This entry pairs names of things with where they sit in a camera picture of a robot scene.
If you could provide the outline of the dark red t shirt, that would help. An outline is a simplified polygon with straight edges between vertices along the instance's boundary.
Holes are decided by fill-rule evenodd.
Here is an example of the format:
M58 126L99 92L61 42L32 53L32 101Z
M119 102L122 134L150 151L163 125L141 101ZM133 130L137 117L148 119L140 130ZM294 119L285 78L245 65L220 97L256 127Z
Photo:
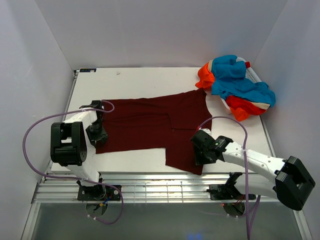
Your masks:
M196 165L191 137L201 123L210 129L211 114L203 89L179 94L139 99L113 99L115 109L103 114L102 125L108 139L96 144L96 153L112 153L154 148L165 149L165 164L201 175Z

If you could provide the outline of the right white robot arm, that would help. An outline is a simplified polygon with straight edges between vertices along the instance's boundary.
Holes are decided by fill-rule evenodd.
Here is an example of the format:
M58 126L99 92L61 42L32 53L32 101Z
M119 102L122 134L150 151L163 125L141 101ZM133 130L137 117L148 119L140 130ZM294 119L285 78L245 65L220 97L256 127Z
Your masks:
M247 167L253 176L231 172L224 184L212 184L207 192L212 200L238 200L257 195L279 200L284 206L300 211L316 183L302 161L294 156L282 159L254 150L244 150L232 139L219 136L214 139L207 129L201 129L191 138L197 165L225 163Z

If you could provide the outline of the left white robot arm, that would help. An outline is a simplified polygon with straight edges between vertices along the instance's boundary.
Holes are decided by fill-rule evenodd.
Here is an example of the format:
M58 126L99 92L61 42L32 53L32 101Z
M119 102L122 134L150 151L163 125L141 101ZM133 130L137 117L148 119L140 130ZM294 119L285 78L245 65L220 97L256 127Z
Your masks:
M108 134L103 127L104 104L93 100L80 107L81 111L63 122L55 122L50 129L50 158L79 178L80 196L102 200L106 187L101 174L92 166L97 146L103 146Z

